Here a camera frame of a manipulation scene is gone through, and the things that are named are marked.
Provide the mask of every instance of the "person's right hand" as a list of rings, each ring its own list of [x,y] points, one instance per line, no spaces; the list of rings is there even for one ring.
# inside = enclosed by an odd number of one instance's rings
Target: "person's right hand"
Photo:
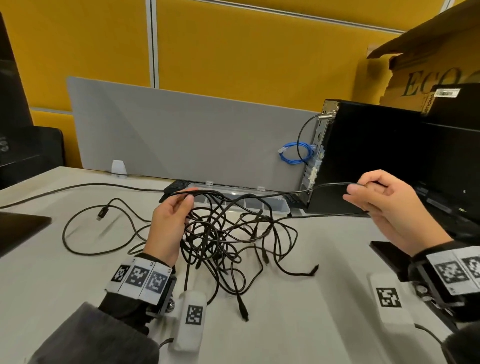
[[[410,256],[452,240],[415,190],[383,170],[363,174],[347,192],[343,199],[368,211],[383,235]]]

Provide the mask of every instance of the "metal screw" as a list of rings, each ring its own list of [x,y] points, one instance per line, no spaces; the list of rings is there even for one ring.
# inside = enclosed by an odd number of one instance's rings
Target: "metal screw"
[[[170,301],[167,303],[167,308],[165,309],[165,312],[169,314],[170,312],[173,311],[175,308],[175,301],[170,298]]]
[[[426,293],[428,292],[428,288],[425,287],[425,286],[420,286],[420,285],[419,285],[419,286],[417,286],[415,289],[416,289],[417,292],[420,293],[420,294],[426,294]]]

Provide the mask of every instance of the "plastic container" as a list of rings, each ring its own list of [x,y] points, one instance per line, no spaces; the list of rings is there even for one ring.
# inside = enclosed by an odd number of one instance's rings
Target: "plastic container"
[[[260,191],[260,190],[254,190],[254,189],[248,189],[248,188],[240,188],[240,187],[229,187],[229,186],[222,186],[218,184],[212,184],[208,185],[206,183],[191,183],[189,187],[198,187],[200,190],[215,190],[219,191],[222,193],[225,197],[228,197],[230,199],[238,198],[239,196],[243,194],[254,194],[256,196],[262,197],[262,196],[267,196],[269,194],[276,194],[277,192],[275,191]],[[276,215],[282,215],[286,216],[290,213],[290,207],[288,207],[287,201],[283,198],[283,196],[277,196],[277,197],[267,197],[265,198],[265,202],[267,202],[270,207],[272,208],[272,211]],[[268,214],[268,207],[264,205],[261,201],[257,200],[256,198],[245,198],[243,200],[240,200],[239,203],[249,209],[252,212],[258,212],[260,209],[263,210],[263,214]],[[196,196],[195,197],[195,206],[206,206],[210,207],[210,203],[207,201],[206,196]],[[246,212],[243,210],[241,207],[237,205],[233,205],[228,209],[229,211],[238,211],[238,212]]]

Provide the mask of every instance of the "desk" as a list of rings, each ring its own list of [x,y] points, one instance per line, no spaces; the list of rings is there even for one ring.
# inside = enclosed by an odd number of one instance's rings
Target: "desk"
[[[155,189],[170,183],[141,177],[118,179],[101,172],[59,167],[0,191],[0,206],[87,182]],[[106,282],[126,256],[127,249],[95,257],[67,252],[61,243],[66,221],[79,210],[106,203],[113,197],[124,199],[141,216],[149,217],[160,196],[161,193],[92,186],[7,209],[51,216],[53,222],[0,259],[1,363],[24,363],[82,302],[98,305],[104,297]],[[127,219],[120,213],[111,209],[101,222],[95,219],[97,213],[90,210],[72,223],[67,232],[72,247],[83,251],[106,250],[124,243],[132,235]],[[406,360],[402,353],[405,350],[382,332],[368,287],[367,273],[388,271],[368,247],[370,240],[382,239],[372,222],[365,218],[336,217],[290,220],[289,224],[300,235],[297,246],[282,265],[292,271],[309,271],[320,264],[316,276],[289,277],[270,265],[243,296],[250,314],[248,323],[241,320],[236,299],[219,293],[206,312],[198,357],[193,361],[173,358],[163,348],[162,364],[372,364]],[[183,290],[185,267],[180,258],[174,297]],[[213,291],[213,280],[206,269],[194,272],[189,288],[207,295]],[[448,329],[422,302],[410,295],[409,303],[416,322],[433,330],[441,339],[446,337]],[[154,320],[150,326],[153,339],[160,342],[169,337],[169,323]],[[412,337],[418,350],[407,350],[415,352],[410,363],[442,363],[438,344],[424,334],[418,332]]]

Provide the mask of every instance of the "cardboard box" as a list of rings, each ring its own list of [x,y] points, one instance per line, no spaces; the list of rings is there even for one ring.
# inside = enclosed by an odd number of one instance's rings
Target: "cardboard box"
[[[421,111],[433,85],[480,83],[479,40],[480,1],[466,0],[375,49],[400,53],[380,105]]]

